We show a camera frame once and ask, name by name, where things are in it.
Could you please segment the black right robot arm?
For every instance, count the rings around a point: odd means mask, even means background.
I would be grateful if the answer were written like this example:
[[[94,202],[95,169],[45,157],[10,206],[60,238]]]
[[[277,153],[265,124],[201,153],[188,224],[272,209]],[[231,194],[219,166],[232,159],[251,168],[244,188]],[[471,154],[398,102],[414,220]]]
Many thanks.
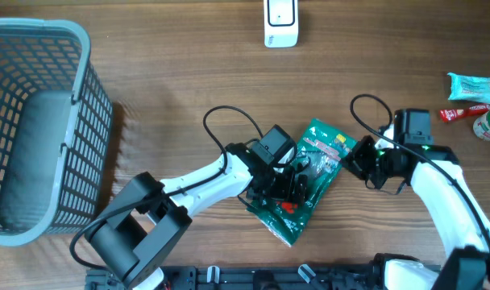
[[[481,289],[490,283],[490,221],[471,194],[459,160],[434,144],[427,110],[398,110],[393,135],[365,136],[342,159],[344,168],[381,189],[401,177],[426,206],[447,261],[432,271],[416,259],[390,255],[380,262],[385,289]]]

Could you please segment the mint green wipes packet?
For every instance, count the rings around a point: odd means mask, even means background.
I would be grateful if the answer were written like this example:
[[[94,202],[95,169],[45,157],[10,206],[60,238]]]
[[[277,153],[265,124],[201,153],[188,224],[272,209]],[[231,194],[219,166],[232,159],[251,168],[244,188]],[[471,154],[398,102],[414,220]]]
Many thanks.
[[[490,77],[469,77],[453,72],[449,101],[470,101],[490,105]]]

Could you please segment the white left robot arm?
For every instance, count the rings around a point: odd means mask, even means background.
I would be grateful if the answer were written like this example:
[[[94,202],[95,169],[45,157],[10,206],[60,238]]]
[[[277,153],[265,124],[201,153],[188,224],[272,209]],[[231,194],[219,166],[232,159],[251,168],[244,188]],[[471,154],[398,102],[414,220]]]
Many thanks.
[[[124,288],[152,288],[193,218],[210,206],[241,193],[302,205],[308,178],[291,166],[296,155],[294,140],[274,126],[261,139],[226,145],[213,163],[184,176],[156,180],[140,173],[87,227],[85,238]]]

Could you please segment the red Nescafe stick sachet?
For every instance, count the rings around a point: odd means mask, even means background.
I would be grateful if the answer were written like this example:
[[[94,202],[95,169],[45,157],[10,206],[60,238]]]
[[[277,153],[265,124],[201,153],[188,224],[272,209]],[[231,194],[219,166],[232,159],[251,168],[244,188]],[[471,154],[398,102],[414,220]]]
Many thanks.
[[[447,109],[440,110],[439,116],[445,122],[453,122],[461,118],[482,115],[490,111],[490,104],[471,106],[466,109]]]

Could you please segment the green 3M gloves packet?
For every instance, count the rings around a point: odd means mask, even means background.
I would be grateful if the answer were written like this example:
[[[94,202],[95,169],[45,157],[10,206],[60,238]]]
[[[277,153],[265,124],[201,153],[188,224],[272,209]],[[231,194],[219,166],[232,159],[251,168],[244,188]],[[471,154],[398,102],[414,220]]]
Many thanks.
[[[308,176],[307,201],[296,205],[284,201],[254,200],[248,210],[279,240],[289,247],[293,246],[341,170],[341,158],[354,145],[356,141],[341,130],[317,118],[313,119],[297,142],[295,159],[287,167]]]

